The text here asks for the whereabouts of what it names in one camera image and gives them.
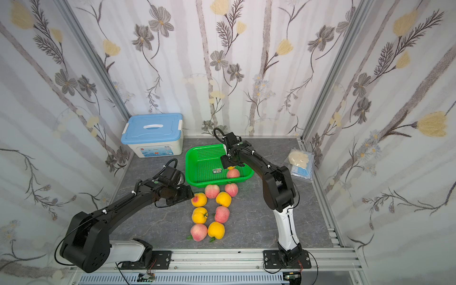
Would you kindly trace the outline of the yellow peach with red blush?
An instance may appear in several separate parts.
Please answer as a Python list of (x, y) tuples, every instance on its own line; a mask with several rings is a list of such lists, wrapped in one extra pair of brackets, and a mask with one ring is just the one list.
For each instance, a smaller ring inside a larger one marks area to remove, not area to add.
[(199, 192), (194, 194), (191, 203), (195, 208), (204, 207), (207, 204), (207, 196), (205, 193)]

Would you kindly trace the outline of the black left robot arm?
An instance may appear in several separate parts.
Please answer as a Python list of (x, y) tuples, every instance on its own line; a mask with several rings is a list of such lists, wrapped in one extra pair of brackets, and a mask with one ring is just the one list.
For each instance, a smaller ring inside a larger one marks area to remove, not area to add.
[(93, 273), (105, 264), (123, 264), (132, 269), (153, 267), (153, 246), (141, 239), (114, 241), (110, 234), (141, 209), (161, 199), (171, 207), (193, 198), (185, 175), (165, 165), (154, 177), (138, 180), (133, 190), (107, 207), (80, 212), (70, 221), (67, 233), (54, 252), (55, 261)]

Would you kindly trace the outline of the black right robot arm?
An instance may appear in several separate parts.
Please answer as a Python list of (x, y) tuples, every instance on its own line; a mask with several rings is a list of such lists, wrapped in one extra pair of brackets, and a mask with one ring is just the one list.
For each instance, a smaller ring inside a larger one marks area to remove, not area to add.
[(220, 158), (223, 168), (247, 165), (261, 178), (264, 201), (273, 210), (277, 225), (279, 250), (285, 254), (300, 251), (293, 218), (297, 192), (288, 168), (268, 161), (250, 142), (234, 133), (225, 134), (216, 128), (213, 135), (226, 151)]

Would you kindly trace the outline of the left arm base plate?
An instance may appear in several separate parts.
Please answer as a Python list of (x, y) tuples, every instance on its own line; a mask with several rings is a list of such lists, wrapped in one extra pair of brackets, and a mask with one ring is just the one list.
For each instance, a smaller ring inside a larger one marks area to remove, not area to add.
[(145, 251), (138, 261), (126, 261), (120, 266), (123, 270), (168, 270), (172, 251)]

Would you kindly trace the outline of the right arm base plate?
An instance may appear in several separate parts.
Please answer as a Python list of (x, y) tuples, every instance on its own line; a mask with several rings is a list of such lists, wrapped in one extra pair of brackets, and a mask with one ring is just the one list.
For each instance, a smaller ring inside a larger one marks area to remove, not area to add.
[(304, 249), (292, 253), (284, 253), (279, 250), (264, 250), (262, 257), (264, 267), (267, 270), (312, 268), (309, 252)]

